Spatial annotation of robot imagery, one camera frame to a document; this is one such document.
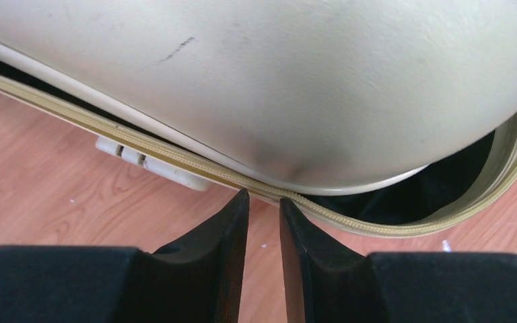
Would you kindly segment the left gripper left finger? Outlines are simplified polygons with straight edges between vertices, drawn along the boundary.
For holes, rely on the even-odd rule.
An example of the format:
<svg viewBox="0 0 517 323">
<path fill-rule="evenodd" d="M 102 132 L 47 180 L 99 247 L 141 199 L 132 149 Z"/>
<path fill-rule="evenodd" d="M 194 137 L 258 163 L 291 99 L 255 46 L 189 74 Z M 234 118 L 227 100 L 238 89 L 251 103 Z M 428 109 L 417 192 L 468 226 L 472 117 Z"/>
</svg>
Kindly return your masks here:
<svg viewBox="0 0 517 323">
<path fill-rule="evenodd" d="M 249 195 L 176 240 L 120 246 L 0 246 L 0 322 L 236 322 Z"/>
</svg>

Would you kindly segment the cream suitcase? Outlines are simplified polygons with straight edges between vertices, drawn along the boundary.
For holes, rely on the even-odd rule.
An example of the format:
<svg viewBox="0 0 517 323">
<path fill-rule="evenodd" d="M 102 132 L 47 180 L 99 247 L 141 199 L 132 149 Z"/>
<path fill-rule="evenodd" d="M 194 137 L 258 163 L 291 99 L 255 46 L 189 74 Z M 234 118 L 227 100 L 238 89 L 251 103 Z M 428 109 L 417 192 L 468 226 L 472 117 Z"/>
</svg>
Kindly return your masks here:
<svg viewBox="0 0 517 323">
<path fill-rule="evenodd" d="M 0 1 L 0 92 L 195 190 L 422 236 L 517 179 L 517 1 Z"/>
</svg>

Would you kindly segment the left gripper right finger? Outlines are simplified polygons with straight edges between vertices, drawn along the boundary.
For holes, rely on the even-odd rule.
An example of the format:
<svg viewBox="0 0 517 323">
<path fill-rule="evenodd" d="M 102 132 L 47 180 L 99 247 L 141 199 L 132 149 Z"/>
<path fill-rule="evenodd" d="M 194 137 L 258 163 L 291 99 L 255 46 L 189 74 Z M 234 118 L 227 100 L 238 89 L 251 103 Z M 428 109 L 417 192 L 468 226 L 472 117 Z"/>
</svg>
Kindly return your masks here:
<svg viewBox="0 0 517 323">
<path fill-rule="evenodd" d="M 517 254 L 361 255 L 280 203 L 289 322 L 517 322 Z"/>
</svg>

